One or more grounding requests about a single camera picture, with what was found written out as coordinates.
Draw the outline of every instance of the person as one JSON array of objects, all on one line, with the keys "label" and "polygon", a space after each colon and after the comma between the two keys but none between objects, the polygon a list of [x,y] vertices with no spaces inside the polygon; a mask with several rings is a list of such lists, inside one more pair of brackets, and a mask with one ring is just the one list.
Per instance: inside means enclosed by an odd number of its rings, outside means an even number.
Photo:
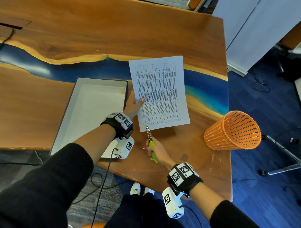
[{"label": "person", "polygon": [[[123,111],[132,119],[144,99],[135,102],[130,94]],[[0,193],[1,227],[67,227],[66,212],[72,201],[92,174],[117,130],[102,124],[59,150],[41,167],[28,172],[25,177]],[[176,164],[163,145],[155,138],[155,146],[148,146],[158,162],[168,170]],[[203,212],[211,227],[258,227],[231,202],[224,200],[204,183],[199,182],[190,191],[190,197]],[[155,200],[153,191],[146,188],[140,196],[139,184],[134,184],[131,195],[125,195],[120,207],[107,222],[110,227],[182,227],[168,217],[164,205]]]}]

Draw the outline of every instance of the black pants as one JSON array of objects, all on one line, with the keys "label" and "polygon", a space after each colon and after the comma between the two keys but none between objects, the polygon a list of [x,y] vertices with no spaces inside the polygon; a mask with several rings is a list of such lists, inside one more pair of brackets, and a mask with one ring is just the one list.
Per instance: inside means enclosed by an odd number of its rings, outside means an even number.
[{"label": "black pants", "polygon": [[105,225],[105,228],[183,228],[176,220],[167,215],[164,203],[160,199],[154,199],[153,194],[144,196],[125,195],[120,207]]}]

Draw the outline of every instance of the white shoe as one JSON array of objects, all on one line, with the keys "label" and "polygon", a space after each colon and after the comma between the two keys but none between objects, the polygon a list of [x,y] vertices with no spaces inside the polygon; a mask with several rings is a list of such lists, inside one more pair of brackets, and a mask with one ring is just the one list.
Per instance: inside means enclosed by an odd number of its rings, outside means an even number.
[{"label": "white shoe", "polygon": [[131,188],[130,195],[134,195],[134,194],[140,195],[140,192],[141,192],[140,184],[135,182]]},{"label": "white shoe", "polygon": [[148,187],[145,187],[145,190],[144,190],[144,194],[143,195],[145,195],[146,193],[151,193],[151,194],[155,194],[155,191],[154,190],[152,190],[152,189],[150,189],[150,188],[148,188]]}]

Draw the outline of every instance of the woven wastebasket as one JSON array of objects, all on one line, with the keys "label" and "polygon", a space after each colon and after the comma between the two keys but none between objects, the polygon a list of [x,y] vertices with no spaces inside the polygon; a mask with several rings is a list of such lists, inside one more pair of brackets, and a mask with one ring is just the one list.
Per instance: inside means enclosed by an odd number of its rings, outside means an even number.
[{"label": "woven wastebasket", "polygon": [[261,142],[261,132],[248,114],[230,111],[205,131],[204,141],[214,150],[254,149]]}]

